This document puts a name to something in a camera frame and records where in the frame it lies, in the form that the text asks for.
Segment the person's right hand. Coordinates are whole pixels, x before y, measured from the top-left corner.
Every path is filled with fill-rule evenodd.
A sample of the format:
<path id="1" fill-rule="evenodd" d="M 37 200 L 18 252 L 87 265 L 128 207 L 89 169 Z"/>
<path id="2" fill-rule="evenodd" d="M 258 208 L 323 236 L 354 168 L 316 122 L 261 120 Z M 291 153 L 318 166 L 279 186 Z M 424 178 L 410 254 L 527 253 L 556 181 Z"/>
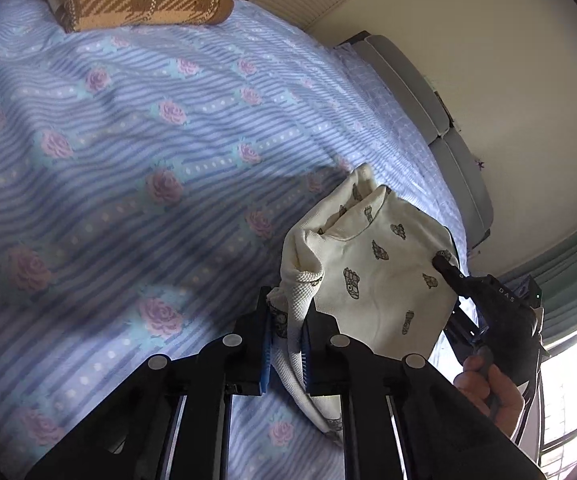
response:
<path id="1" fill-rule="evenodd" d="M 525 401 L 515 383 L 497 365 L 491 364 L 487 377 L 484 377 L 481 374 L 484 364 L 482 356 L 469 356 L 463 363 L 462 372 L 453 379 L 453 385 L 511 438 Z"/>

